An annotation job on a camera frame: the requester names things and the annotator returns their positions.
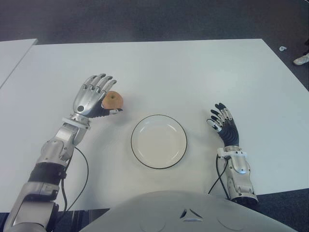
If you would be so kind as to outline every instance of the white plate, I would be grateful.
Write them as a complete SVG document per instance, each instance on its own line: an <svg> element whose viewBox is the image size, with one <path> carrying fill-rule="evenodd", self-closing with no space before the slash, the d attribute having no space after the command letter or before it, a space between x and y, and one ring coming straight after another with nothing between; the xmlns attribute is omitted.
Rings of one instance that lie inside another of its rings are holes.
<svg viewBox="0 0 309 232"><path fill-rule="evenodd" d="M163 169L181 160L187 148L187 138L175 119L152 115L137 124L131 136L131 146L142 164Z"/></svg>

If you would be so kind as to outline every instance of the apple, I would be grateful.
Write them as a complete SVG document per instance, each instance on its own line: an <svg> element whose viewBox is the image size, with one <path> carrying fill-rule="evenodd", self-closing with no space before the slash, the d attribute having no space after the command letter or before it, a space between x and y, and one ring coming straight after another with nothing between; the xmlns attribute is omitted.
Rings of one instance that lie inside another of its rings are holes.
<svg viewBox="0 0 309 232"><path fill-rule="evenodd" d="M109 91L103 99L102 105L105 109L121 109L124 105L124 100L116 91Z"/></svg>

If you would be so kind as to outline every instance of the white shoe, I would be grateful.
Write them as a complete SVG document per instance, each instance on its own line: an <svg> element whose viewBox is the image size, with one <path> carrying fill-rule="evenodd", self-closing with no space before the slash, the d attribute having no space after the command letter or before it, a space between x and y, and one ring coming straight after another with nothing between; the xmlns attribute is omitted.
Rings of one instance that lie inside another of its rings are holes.
<svg viewBox="0 0 309 232"><path fill-rule="evenodd" d="M294 65L302 65L307 62L309 62L309 53L293 61Z"/></svg>

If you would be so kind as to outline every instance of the wire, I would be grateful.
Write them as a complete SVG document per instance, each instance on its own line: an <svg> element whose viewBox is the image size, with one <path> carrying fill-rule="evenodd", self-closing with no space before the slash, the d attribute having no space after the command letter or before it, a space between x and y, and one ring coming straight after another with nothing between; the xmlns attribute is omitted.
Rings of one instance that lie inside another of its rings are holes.
<svg viewBox="0 0 309 232"><path fill-rule="evenodd" d="M71 163L72 157L73 157L73 155L69 159L69 162L68 162L67 166L64 169L64 173L67 173L67 169L68 169L68 167L69 167L69 165ZM64 200L64 209L63 209L63 213L62 213L61 217L57 220L58 222L62 219L62 217L64 216L64 214L65 214L65 212L67 210L67 207L68 207L68 200L67 200L66 192L64 190L64 178L61 179L61 192L62 192L62 196L63 196L63 200Z"/></svg>
<svg viewBox="0 0 309 232"><path fill-rule="evenodd" d="M220 174L219 174L218 158L219 158L219 157L218 157L218 155L217 155L217 158L216 158L216 169L217 169L218 179L219 179L220 182L221 182L222 188L223 188L223 190L224 190L224 192L225 192L225 195L226 195L227 199L230 200L230 197L229 197L228 194L227 194L227 191L226 191L226 189L225 189L225 186L224 186L223 181L222 181L222 179L221 179L221 176L220 176Z"/></svg>
<svg viewBox="0 0 309 232"><path fill-rule="evenodd" d="M63 210L63 214L60 216L60 218L58 219L57 222L60 222L61 219L64 217L64 215L72 208L72 206L75 204L75 202L78 200L78 198L79 198L79 197L81 196L81 194L83 193L84 189L86 188L87 182L88 182L88 177L89 177L89 165L88 165L87 158L86 158L86 156L83 154L83 152L81 152L80 149L78 149L77 147L75 147L75 149L78 150L78 151L82 154L83 158L85 159L85 162L86 162L86 165L87 165L87 177L86 177L86 181L85 181L85 184L84 184L84 186L83 186L83 189L81 190L81 192L78 194L78 196L75 198L75 200L73 201L73 203L70 205L70 207L69 207L68 209L66 209L68 203L67 203L67 197L66 197L66 194L65 194L65 191L64 191L63 179L61 180L61 190L62 190L63 199L64 199L64 203L65 203L65 206L64 206L64 207L65 207L65 210ZM70 162L71 162L71 159L72 159L72 157L70 158L70 160L69 160L69 162L68 162L68 165L67 165L65 171L68 169L68 166L69 166L69 164L70 164Z"/></svg>
<svg viewBox="0 0 309 232"><path fill-rule="evenodd" d="M78 149L77 147L75 147L75 149L78 150L78 151L82 154L83 158L85 159L85 162L86 162L86 165L87 165L87 177L86 177L86 181L85 181L85 184L84 184L83 189L82 189L81 192L78 194L78 196L77 196L76 199L73 201L73 203L71 204L71 206L68 208L67 211L69 211L69 210L72 208L72 206L75 204L75 202L78 200L78 198L79 198L79 197L81 196L81 194L83 193L84 189L86 188L86 185L87 185L87 182L88 182L88 177L89 177L89 165L88 165L87 158L86 158L86 156L81 152L80 149Z"/></svg>
<svg viewBox="0 0 309 232"><path fill-rule="evenodd" d="M225 166L224 166L223 172L220 174L220 177L221 177L221 176L223 175L223 173L225 172L227 165L228 165L228 161L227 161L227 159L225 158ZM210 194L210 192L212 191L213 187L217 184L218 180L219 180L219 177L218 177L217 180L213 183L213 185L212 185L212 187L210 188L208 194Z"/></svg>

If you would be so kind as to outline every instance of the silver robotic arm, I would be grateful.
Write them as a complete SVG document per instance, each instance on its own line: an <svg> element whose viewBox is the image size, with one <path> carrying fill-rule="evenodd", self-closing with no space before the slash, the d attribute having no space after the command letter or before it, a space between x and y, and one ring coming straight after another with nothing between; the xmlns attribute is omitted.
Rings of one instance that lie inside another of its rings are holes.
<svg viewBox="0 0 309 232"><path fill-rule="evenodd" d="M222 103L216 104L219 112L211 110L215 116L207 120L220 135L224 148L217 150L218 157L227 160L227 188L230 200L243 205L257 204L250 180L250 166L247 153L239 147L239 134L230 111Z"/></svg>
<svg viewBox="0 0 309 232"><path fill-rule="evenodd" d="M49 232L54 228L59 206L53 200L60 181L66 177L67 162L74 148L90 129L89 118L122 111L101 107L106 93L116 83L115 80L108 83L111 79L100 74L89 77L82 85L73 104L74 113L63 119L64 124L56 135L43 145L41 156L6 220L4 232Z"/></svg>

